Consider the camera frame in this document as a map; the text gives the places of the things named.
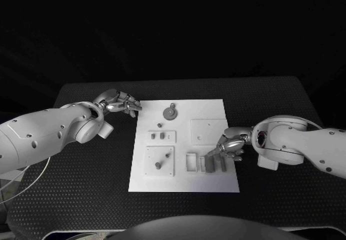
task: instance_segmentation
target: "dark fabric surface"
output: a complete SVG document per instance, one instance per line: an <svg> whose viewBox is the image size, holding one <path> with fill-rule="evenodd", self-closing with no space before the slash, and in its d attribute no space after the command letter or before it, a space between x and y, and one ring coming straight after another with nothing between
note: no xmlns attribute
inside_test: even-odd
<svg viewBox="0 0 346 240"><path fill-rule="evenodd" d="M93 101L111 88L140 100L224 99L230 126L254 126L274 115L322 124L292 76L68 84L55 107ZM71 143L13 201L9 226L21 239L41 239L58 230L124 230L159 218L196 214L346 231L346 180L320 172L307 160L296 166L280 164L277 171L258 167L251 146L235 163L240 193L129 192L137 119L113 113L106 120L114 126L107 140L97 136L85 144ZM21 189L45 164L29 168Z"/></svg>

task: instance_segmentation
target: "dark wall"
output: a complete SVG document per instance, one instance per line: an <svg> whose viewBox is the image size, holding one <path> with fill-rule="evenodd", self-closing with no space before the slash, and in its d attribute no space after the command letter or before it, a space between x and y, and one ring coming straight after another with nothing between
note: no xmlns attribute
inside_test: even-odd
<svg viewBox="0 0 346 240"><path fill-rule="evenodd" d="M152 13L145 6L5 10L2 112L52 107L67 83L293 75L325 124L346 128L342 1L166 6L160 14L147 7Z"/></svg>

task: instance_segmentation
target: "table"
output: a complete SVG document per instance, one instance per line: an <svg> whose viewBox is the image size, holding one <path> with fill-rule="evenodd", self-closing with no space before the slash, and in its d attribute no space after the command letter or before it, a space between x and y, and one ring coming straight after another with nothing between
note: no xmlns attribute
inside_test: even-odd
<svg viewBox="0 0 346 240"><path fill-rule="evenodd" d="M185 79L67 84L55 107L93 101L116 88L140 100L224 99L230 126L254 126L274 115L300 116L322 124L300 81L293 76ZM114 131L104 140L71 143L51 158L47 172L13 201L9 226L21 239L54 231L124 230L182 215L218 215L274 227L332 226L346 231L346 180L305 164L257 166L247 146L235 163L240 193L129 192L137 119L106 117ZM47 161L29 168L22 190Z"/></svg>

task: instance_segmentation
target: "white platform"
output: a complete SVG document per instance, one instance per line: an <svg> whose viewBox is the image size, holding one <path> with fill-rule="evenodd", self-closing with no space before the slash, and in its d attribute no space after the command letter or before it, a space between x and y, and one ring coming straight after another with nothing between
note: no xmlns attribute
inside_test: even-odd
<svg viewBox="0 0 346 240"><path fill-rule="evenodd" d="M176 105L178 117L169 121L163 117L163 111L171 107L172 103ZM139 112L137 119L129 191L238 193L240 186L233 160L225 161L227 172L222 172L220 162L215 162L217 172L207 173L201 171L201 157L215 148L224 131L228 128L222 99L156 100L140 101L140 104L143 111ZM217 133L214 138L217 139L212 140L212 145L194 145L192 120L204 119L218 120L212 121L220 123L218 125L212 125L212 130ZM150 143L149 131L176 131L176 143L162 145ZM173 147L173 176L166 176L165 174L146 175L147 147L159 146ZM196 154L196 172L186 171L186 153Z"/></svg>

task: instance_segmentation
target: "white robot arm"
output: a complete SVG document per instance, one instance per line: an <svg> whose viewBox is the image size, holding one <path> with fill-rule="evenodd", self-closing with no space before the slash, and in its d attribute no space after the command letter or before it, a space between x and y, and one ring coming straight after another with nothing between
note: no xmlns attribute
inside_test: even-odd
<svg viewBox="0 0 346 240"><path fill-rule="evenodd" d="M22 115L0 125L0 174L34 165L58 154L71 142L104 139L113 126L104 116L120 112L136 117L140 102L127 93L110 89L93 102L71 103Z"/></svg>
<svg viewBox="0 0 346 240"><path fill-rule="evenodd" d="M323 172L346 178L346 131L328 128L307 131L309 120L280 115L269 118L256 127L231 127L220 139L214 151L207 155L214 161L217 155L241 161L244 144L258 152L258 166L279 169L279 163L299 165L305 157Z"/></svg>

